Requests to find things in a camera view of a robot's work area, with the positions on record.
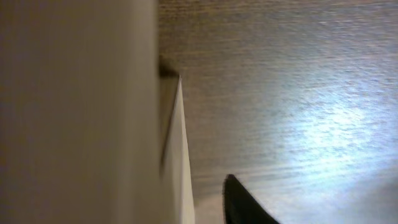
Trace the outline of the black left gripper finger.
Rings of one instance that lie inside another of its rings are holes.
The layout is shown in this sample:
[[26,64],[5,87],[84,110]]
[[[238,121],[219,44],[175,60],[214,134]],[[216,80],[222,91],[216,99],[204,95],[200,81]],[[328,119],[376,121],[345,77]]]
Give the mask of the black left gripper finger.
[[279,224],[233,174],[223,183],[223,211],[226,224]]

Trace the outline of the brown cardboard box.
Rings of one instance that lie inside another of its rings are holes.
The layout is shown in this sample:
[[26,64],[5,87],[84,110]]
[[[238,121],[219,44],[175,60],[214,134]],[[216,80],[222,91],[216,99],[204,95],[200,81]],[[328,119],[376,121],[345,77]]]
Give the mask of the brown cardboard box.
[[194,223],[157,1],[1,2],[1,222]]

